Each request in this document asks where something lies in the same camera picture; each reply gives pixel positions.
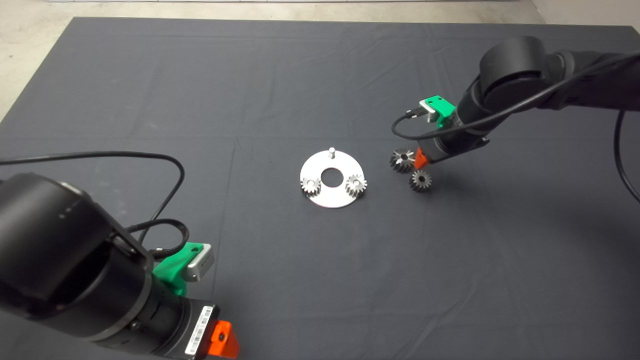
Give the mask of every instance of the white label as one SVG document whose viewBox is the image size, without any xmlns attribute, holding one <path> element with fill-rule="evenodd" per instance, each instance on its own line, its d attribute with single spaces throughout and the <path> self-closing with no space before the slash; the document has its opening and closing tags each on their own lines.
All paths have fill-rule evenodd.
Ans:
<svg viewBox="0 0 640 360">
<path fill-rule="evenodd" d="M 193 333 L 191 333 L 191 339 L 189 340 L 187 349 L 184 351 L 185 354 L 196 354 L 198 345 L 200 344 L 200 340 L 202 340 L 202 334 L 204 334 L 204 331 L 207 328 L 207 323 L 209 322 L 211 313 L 213 313 L 213 306 L 205 306 L 202 308 L 202 312 L 200 313 L 200 317 L 198 318 L 196 327 L 193 329 Z"/>
</svg>

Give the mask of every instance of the circular metal plate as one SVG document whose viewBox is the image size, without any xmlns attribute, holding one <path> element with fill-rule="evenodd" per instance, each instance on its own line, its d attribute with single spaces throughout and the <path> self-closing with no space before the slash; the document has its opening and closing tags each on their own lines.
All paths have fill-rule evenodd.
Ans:
<svg viewBox="0 0 640 360">
<path fill-rule="evenodd" d="M 305 177 L 322 179 L 322 173 L 328 168 L 335 168 L 342 173 L 342 183 L 335 188 L 330 188 L 323 183 L 320 192 L 316 196 L 309 197 L 309 200 L 325 208 L 341 208 L 351 204 L 356 197 L 349 195 L 345 189 L 347 178 L 352 175 L 364 177 L 364 173 L 356 159 L 345 152 L 331 148 L 311 155 L 302 165 L 300 181 Z"/>
</svg>

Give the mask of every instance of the gear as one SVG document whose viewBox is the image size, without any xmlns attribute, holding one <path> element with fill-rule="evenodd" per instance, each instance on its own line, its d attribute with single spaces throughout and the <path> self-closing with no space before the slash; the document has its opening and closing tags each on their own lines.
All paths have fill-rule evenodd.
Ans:
<svg viewBox="0 0 640 360">
<path fill-rule="evenodd" d="M 415 152 L 409 149 L 396 149 L 393 155 L 391 155 L 389 163 L 395 171 L 405 173 L 413 169 Z"/>
<path fill-rule="evenodd" d="M 349 195 L 359 197 L 367 189 L 367 180 L 361 175 L 349 176 L 345 188 Z"/>
<path fill-rule="evenodd" d="M 307 197 L 316 196 L 320 192 L 320 179 L 304 178 L 300 181 L 300 188 Z"/>
<path fill-rule="evenodd" d="M 422 170 L 416 170 L 409 178 L 409 185 L 415 192 L 425 192 L 431 186 L 431 176 Z"/>
</svg>

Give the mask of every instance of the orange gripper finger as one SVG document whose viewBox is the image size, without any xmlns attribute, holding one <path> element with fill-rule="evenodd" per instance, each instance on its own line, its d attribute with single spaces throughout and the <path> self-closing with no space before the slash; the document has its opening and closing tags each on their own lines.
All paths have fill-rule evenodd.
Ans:
<svg viewBox="0 0 640 360">
<path fill-rule="evenodd" d="M 209 355 L 235 359 L 238 357 L 239 351 L 240 345 L 234 330 L 231 328 L 231 323 L 218 320 L 216 327 L 213 329 L 213 335 L 211 335 Z"/>
<path fill-rule="evenodd" d="M 416 169 L 422 169 L 429 163 L 429 159 L 422 153 L 422 147 L 418 148 L 418 151 L 415 153 L 415 161 L 413 162 L 413 166 Z"/>
</svg>

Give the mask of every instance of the hole in plate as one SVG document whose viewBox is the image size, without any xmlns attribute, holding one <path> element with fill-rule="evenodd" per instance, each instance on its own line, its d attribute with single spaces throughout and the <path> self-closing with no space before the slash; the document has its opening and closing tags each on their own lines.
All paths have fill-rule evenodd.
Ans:
<svg viewBox="0 0 640 360">
<path fill-rule="evenodd" d="M 337 188 L 342 184 L 342 172 L 336 168 L 328 168 L 322 172 L 322 183 L 329 188 Z"/>
</svg>

